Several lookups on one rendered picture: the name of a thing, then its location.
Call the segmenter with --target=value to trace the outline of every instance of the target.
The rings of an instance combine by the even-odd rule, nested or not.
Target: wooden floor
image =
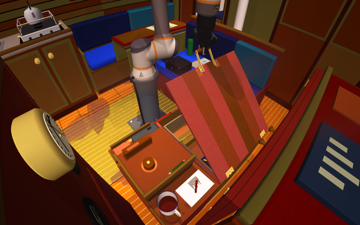
[[[176,108],[176,104],[158,91],[160,108],[168,113]],[[127,124],[129,120],[140,114],[138,102],[131,83],[121,84],[101,95],[97,100],[84,106],[77,111],[59,119],[59,127],[64,131],[70,144],[86,160],[86,162],[113,187],[134,208],[145,225],[157,225],[159,222],[141,201],[128,181],[119,175],[119,169],[107,152],[109,146],[121,139],[132,128]],[[278,103],[264,97],[261,111],[268,127],[277,129],[288,110]],[[272,136],[267,131],[264,140]],[[256,157],[263,145],[258,144],[252,153],[252,159]]]

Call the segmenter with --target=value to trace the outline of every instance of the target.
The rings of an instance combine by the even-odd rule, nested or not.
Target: dark liquid
[[[177,206],[176,199],[172,196],[165,196],[159,202],[159,208],[164,212],[170,212]]]

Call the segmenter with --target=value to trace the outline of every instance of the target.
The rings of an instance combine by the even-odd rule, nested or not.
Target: gray cylindrical pedestal
[[[155,70],[155,76],[150,80],[139,81],[135,78],[131,79],[132,83],[136,86],[136,96],[138,98],[138,104],[144,124],[147,122],[152,123],[160,119],[159,96],[156,84],[156,80],[159,77],[159,71],[157,69]]]

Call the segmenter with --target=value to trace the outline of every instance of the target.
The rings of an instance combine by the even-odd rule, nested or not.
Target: green pencil
[[[185,162],[186,159],[182,160],[179,165],[177,165],[173,170],[170,171],[169,174],[171,174],[172,172],[174,172],[181,164],[183,164]]]

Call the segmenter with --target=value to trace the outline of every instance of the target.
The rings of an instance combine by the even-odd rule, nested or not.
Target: red pencil
[[[195,193],[197,190],[198,190],[198,178],[196,178],[196,180],[195,180]]]

